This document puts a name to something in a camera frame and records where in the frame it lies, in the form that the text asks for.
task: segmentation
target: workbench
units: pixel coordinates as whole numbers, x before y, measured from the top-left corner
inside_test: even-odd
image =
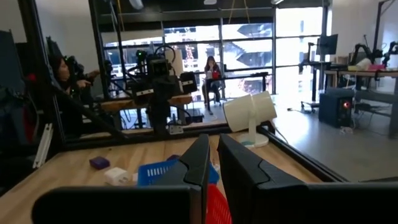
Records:
[[[169,99],[169,103],[170,105],[174,105],[180,109],[184,109],[184,105],[192,103],[192,96],[191,94],[174,96],[173,98]],[[111,101],[101,103],[102,110],[113,113],[114,123],[116,125],[116,128],[119,130],[122,130],[120,116],[121,110],[136,109],[139,128],[143,128],[141,109],[146,108],[147,106],[148,105],[137,105],[134,100],[126,99],[124,95],[118,95],[117,98],[114,98]],[[177,110],[177,116],[178,119],[181,120],[182,124],[185,124],[185,112],[183,112],[183,110]]]
[[[370,100],[370,101],[378,101],[383,103],[391,104],[391,113],[379,113],[377,111],[369,111],[370,113],[376,113],[382,116],[390,117],[390,125],[389,125],[389,137],[393,138],[396,133],[398,133],[398,71],[325,71],[325,74],[331,78],[332,86],[328,88],[326,92],[328,93],[343,93],[346,95],[355,96],[356,100]],[[356,93],[353,90],[337,88],[337,83],[340,75],[353,75],[355,76],[356,83]],[[361,80],[359,78],[382,78],[382,77],[392,77],[396,79],[394,92],[393,93],[386,93],[376,90],[361,90]]]
[[[210,136],[210,160],[213,164],[220,164],[216,151],[218,139],[218,135]],[[91,158],[103,156],[110,160],[111,167],[120,167],[134,174],[140,165],[164,161],[173,154],[183,154],[195,140],[179,139],[59,153],[0,198],[0,223],[30,224],[30,211],[35,200],[51,189],[71,185],[105,185],[104,172],[107,169],[92,169],[88,163]],[[272,143],[253,149],[253,152],[304,182],[321,182]],[[224,192],[221,179],[218,187]]]

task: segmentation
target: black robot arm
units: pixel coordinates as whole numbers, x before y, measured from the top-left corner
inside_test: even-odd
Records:
[[[393,41],[393,42],[390,43],[390,47],[388,49],[388,52],[383,55],[384,60],[382,61],[382,64],[385,67],[387,67],[387,63],[390,60],[390,56],[391,55],[397,55],[397,54],[398,54],[398,42]]]
[[[372,63],[374,62],[371,49],[369,49],[369,47],[364,44],[357,44],[357,45],[355,45],[354,55],[351,57],[351,61],[350,61],[349,65],[356,65],[356,59],[358,58],[358,52],[360,49],[364,50],[366,57],[368,59],[370,59],[370,61],[372,61]]]

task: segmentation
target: wooden tabletop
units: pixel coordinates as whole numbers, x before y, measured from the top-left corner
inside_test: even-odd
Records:
[[[205,128],[205,127],[210,127],[210,126],[214,126],[214,125],[218,125],[218,124],[227,124],[226,121],[220,121],[220,120],[216,120],[216,121],[209,121],[209,122],[201,122],[201,123],[192,123],[189,125],[184,126],[183,128]],[[122,130],[122,132],[124,134],[142,134],[142,133],[149,133],[153,131],[152,128],[141,128],[141,129],[128,129],[128,130]],[[89,139],[89,138],[100,138],[100,137],[108,137],[110,136],[110,133],[93,133],[93,134],[87,134],[87,135],[83,135],[82,137],[80,137],[81,139]]]
[[[191,94],[175,96],[169,99],[171,105],[187,105],[192,102]],[[120,110],[145,108],[147,105],[137,105],[134,100],[113,100],[101,103],[102,109],[109,112],[117,112]]]
[[[210,136],[210,157],[213,164],[220,163],[216,151],[218,138],[219,136]],[[39,170],[0,198],[0,223],[32,223],[30,212],[34,202],[51,189],[71,185],[105,185],[104,173],[106,169],[94,170],[88,163],[89,159],[96,156],[103,156],[110,160],[111,167],[120,167],[133,174],[137,172],[141,164],[160,162],[173,154],[183,154],[195,140],[196,138],[179,139],[57,154]],[[253,151],[271,164],[304,182],[321,182],[311,172],[271,143],[253,149]],[[218,187],[223,191],[221,181]]]
[[[374,77],[376,71],[325,71],[326,75],[337,75],[337,72],[340,75],[357,75],[361,77]],[[398,77],[398,71],[385,71],[379,72],[379,77]]]

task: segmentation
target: black pillar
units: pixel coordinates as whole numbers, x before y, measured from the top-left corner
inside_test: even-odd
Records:
[[[97,12],[97,0],[88,0],[88,4],[90,6],[90,16],[91,16],[91,23],[93,25],[93,32],[94,32],[94,40],[95,40],[95,47],[97,49],[97,58],[98,58],[98,66],[99,71],[101,72],[101,85],[102,85],[102,92],[104,95],[104,99],[109,99],[109,91],[108,91],[108,77],[104,67],[104,48],[102,42],[102,36],[100,32],[100,28],[98,27],[98,12]]]
[[[49,66],[49,60],[45,51],[42,28],[40,26],[39,15],[35,0],[18,0],[19,10],[24,24],[27,43],[31,46],[31,59],[35,64],[35,76],[40,88],[44,117],[46,123],[52,123],[53,141],[49,150],[49,156],[55,155],[65,145],[65,136],[63,134],[62,123],[60,120],[58,103],[52,83],[55,82],[52,69]]]

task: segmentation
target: metal pole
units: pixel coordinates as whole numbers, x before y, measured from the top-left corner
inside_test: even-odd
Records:
[[[65,136],[63,133],[62,122],[58,110],[58,103],[55,93],[52,91],[52,83],[55,82],[52,69],[49,66],[49,60],[45,51],[42,28],[40,26],[37,6],[34,0],[18,0],[19,10],[21,12],[22,22],[24,24],[27,43],[32,47],[32,57],[35,66],[35,76],[38,87],[40,88],[41,100],[45,121],[44,123],[53,123],[55,128],[53,132],[52,148],[57,151],[65,146]],[[57,152],[52,150],[50,157]]]
[[[276,7],[272,21],[272,94],[276,94]]]
[[[377,50],[377,42],[379,41],[379,30],[380,30],[380,19],[381,19],[381,9],[383,4],[387,1],[381,1],[377,5],[377,18],[376,18],[376,30],[374,31],[374,42],[373,42],[373,51],[375,53]]]
[[[119,17],[119,11],[117,8],[113,7],[112,1],[109,1],[109,6],[111,8],[111,16],[115,18],[116,21],[116,33],[118,35],[118,49],[119,49],[119,55],[120,55],[120,63],[122,65],[122,72],[123,72],[123,82],[125,85],[127,85],[127,76],[126,76],[126,65],[124,63],[124,54],[123,54],[123,46],[122,46],[122,37],[120,33],[120,28],[121,28],[121,21]]]
[[[102,92],[104,95],[104,99],[108,100],[110,99],[109,90],[108,90],[108,79],[111,77],[107,77],[104,67],[104,48],[103,48],[104,45],[103,45],[100,28],[98,27],[98,13],[97,13],[96,2],[97,0],[88,0],[88,4],[90,7],[91,23],[94,31],[95,47],[97,49],[98,67],[99,71],[101,72]]]
[[[323,6],[321,38],[327,36],[327,32],[328,32],[328,14],[329,14],[329,7],[328,6]],[[323,51],[321,51],[320,61],[324,62],[325,59],[326,59],[326,55],[323,53]],[[318,89],[319,90],[323,89],[324,82],[325,82],[325,67],[321,66],[321,69],[320,69],[320,72],[319,72],[319,85],[318,85]]]

